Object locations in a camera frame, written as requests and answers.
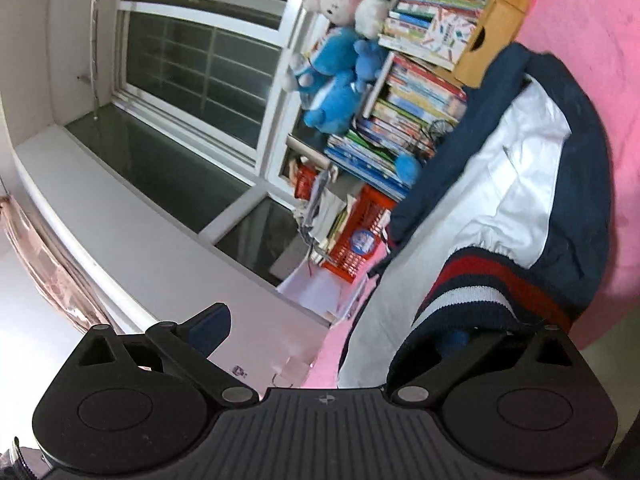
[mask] stuffed animal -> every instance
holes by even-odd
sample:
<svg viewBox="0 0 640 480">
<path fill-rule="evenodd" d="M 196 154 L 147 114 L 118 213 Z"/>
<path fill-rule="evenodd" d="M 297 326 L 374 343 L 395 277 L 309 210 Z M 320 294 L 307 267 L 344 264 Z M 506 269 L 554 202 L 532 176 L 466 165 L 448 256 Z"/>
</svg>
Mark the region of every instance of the stuffed animal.
<svg viewBox="0 0 640 480">
<path fill-rule="evenodd" d="M 346 133 L 362 102 L 362 94 L 355 88 L 355 79 L 353 70 L 346 70 L 324 85 L 316 94 L 310 110 L 305 112 L 305 124 L 329 135 Z"/>
<path fill-rule="evenodd" d="M 306 0 L 304 7 L 335 25 L 354 25 L 357 33 L 370 40 L 382 31 L 389 10 L 386 0 Z"/>
<path fill-rule="evenodd" d="M 358 54 L 356 59 L 356 90 L 364 92 L 367 83 L 373 83 L 380 77 L 387 51 L 377 41 L 358 40 L 353 45 Z"/>
<path fill-rule="evenodd" d="M 289 63 L 283 88 L 300 92 L 303 108 L 309 108 L 313 97 L 332 76 L 352 70 L 358 54 L 353 48 L 359 36 L 351 27 L 334 27 L 315 45 L 309 57 L 294 54 Z"/>
</svg>

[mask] metal pole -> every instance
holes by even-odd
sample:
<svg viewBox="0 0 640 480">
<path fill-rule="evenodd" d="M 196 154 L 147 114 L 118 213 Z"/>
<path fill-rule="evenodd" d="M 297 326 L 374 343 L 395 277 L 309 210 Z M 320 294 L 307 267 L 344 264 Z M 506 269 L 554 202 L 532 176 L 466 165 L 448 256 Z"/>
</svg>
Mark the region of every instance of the metal pole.
<svg viewBox="0 0 640 480">
<path fill-rule="evenodd" d="M 90 43 L 91 43 L 91 90 L 94 94 L 94 121 L 98 120 L 98 108 L 100 107 L 100 101 L 98 99 L 98 3 L 100 0 L 91 0 L 91 28 L 90 28 Z"/>
</svg>

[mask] white plush toy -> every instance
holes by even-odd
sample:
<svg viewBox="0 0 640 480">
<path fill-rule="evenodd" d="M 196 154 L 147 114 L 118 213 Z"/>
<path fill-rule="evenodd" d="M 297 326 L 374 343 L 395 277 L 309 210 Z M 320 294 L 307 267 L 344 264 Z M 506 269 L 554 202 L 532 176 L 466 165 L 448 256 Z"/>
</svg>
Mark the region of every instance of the white plush toy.
<svg viewBox="0 0 640 480">
<path fill-rule="evenodd" d="M 353 25 L 356 32 L 375 40 L 388 13 L 386 0 L 306 0 L 305 9 L 320 12 L 335 25 Z"/>
</svg>

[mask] red basket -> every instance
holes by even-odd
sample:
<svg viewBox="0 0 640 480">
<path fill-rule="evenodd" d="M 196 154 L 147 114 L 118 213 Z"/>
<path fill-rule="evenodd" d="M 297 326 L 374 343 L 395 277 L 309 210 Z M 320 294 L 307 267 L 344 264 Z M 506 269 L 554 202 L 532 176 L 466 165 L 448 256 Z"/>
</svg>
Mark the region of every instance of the red basket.
<svg viewBox="0 0 640 480">
<path fill-rule="evenodd" d="M 373 256 L 382 240 L 381 222 L 385 211 L 392 210 L 395 206 L 396 202 L 387 195 L 365 184 L 344 231 L 329 254 L 335 265 L 325 262 L 322 266 L 353 283 L 362 264 Z M 354 235 L 360 239 L 360 250 L 356 246 L 358 240 L 354 239 Z"/>
</svg>

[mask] curtain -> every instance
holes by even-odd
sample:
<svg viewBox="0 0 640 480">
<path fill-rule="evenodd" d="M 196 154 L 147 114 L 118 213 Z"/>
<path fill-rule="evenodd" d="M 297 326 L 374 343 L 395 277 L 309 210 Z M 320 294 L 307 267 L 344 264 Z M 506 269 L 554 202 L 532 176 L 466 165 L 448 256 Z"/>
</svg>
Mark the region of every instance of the curtain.
<svg viewBox="0 0 640 480">
<path fill-rule="evenodd" d="M 0 222 L 40 294 L 82 333 L 95 324 L 122 330 L 44 222 L 27 217 L 14 197 L 2 199 Z"/>
</svg>

